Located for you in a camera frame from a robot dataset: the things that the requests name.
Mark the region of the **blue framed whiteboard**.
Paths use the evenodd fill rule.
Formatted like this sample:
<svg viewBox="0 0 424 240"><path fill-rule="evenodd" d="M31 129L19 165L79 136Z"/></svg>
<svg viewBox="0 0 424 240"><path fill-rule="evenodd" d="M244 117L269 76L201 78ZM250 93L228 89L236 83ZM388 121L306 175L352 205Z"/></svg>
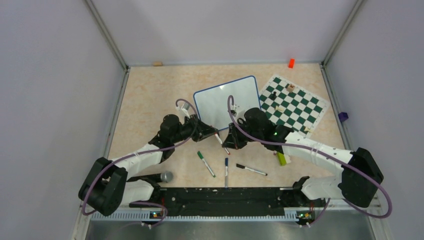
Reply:
<svg viewBox="0 0 424 240"><path fill-rule="evenodd" d="M200 120L219 131L228 128L231 122L227 106L229 96L233 96L237 114L260 107L257 81L250 75L196 91L193 99Z"/></svg>

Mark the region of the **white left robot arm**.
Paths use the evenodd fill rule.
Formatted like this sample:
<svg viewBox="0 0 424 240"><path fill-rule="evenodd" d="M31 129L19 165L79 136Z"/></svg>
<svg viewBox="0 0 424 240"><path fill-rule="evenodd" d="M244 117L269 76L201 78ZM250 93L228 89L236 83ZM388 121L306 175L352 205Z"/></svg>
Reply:
<svg viewBox="0 0 424 240"><path fill-rule="evenodd" d="M104 216L114 213L121 204L143 201L154 207L160 193L147 180L129 180L142 170L166 161L175 148L188 140L202 141L218 133L218 129L202 122L197 115L181 123L175 114L166 115L157 134L142 148L123 157L109 160L98 158L91 167L79 192L83 206L90 206Z"/></svg>

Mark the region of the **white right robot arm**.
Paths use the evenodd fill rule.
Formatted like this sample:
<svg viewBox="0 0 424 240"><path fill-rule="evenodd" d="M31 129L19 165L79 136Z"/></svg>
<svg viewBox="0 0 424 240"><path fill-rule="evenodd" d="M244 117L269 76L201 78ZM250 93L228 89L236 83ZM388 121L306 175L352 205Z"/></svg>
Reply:
<svg viewBox="0 0 424 240"><path fill-rule="evenodd" d="M331 172L327 177L304 176L293 184L293 200L307 206L321 198L341 199L354 207L367 208L377 192L387 203L391 199L382 187L384 176L371 153L339 149L317 142L290 127L271 122L257 107L249 109L241 118L229 114L231 123L224 140L225 148L242 149L248 142L258 142L266 149L309 161Z"/></svg>

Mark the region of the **red whiteboard marker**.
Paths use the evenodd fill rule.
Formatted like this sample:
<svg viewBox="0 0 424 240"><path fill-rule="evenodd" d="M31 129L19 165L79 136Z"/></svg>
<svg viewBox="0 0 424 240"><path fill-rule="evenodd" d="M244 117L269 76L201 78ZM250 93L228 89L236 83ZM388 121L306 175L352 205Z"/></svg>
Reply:
<svg viewBox="0 0 424 240"><path fill-rule="evenodd" d="M218 140L219 144L221 145L221 147L222 147L222 148L224 149L224 151L226 152L226 154L230 156L230 155L231 155L231 153L229 152L229 150L228 150L226 147L224 147L224 145L223 145L223 141L221 140L219 133L218 133L218 132L216 132L214 135L215 135L216 139Z"/></svg>

